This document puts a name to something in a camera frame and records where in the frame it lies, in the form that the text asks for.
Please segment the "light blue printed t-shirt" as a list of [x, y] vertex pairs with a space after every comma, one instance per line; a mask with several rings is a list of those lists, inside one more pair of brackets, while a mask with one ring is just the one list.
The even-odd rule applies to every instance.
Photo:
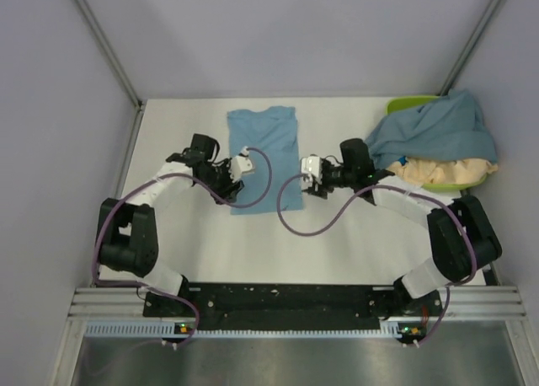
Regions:
[[250, 208], [233, 208], [233, 216], [273, 213], [277, 211], [277, 196], [281, 196], [284, 212], [303, 209], [302, 190], [298, 180], [285, 189], [281, 186], [291, 176], [300, 173], [300, 156], [297, 140], [298, 123], [296, 109], [288, 106], [272, 106], [267, 110], [232, 110], [227, 113], [230, 153], [236, 155], [243, 147], [256, 147], [265, 153], [253, 152], [256, 170], [243, 179], [244, 188], [237, 195], [241, 205], [258, 199], [271, 187], [262, 201]]

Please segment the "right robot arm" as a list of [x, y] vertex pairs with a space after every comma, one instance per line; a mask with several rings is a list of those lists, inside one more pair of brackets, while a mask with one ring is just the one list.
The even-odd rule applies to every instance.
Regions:
[[430, 257], [392, 284], [392, 310], [414, 314], [424, 297], [440, 287], [469, 281], [502, 255], [502, 247], [479, 199], [430, 193], [388, 169], [376, 169], [359, 138], [341, 142], [342, 159], [333, 163], [310, 155], [302, 158], [305, 192], [322, 199], [337, 188], [406, 217], [425, 228]]

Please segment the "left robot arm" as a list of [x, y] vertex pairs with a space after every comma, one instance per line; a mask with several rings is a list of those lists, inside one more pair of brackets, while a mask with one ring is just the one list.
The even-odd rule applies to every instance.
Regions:
[[198, 185], [217, 205], [231, 206], [243, 189], [243, 176], [254, 172], [249, 150], [216, 160], [219, 142], [194, 134], [190, 145], [172, 153], [155, 175], [121, 199], [105, 200], [99, 211], [95, 263], [133, 275], [128, 284], [163, 294], [172, 315], [185, 314], [191, 304], [187, 278], [160, 258], [157, 220], [179, 196]]

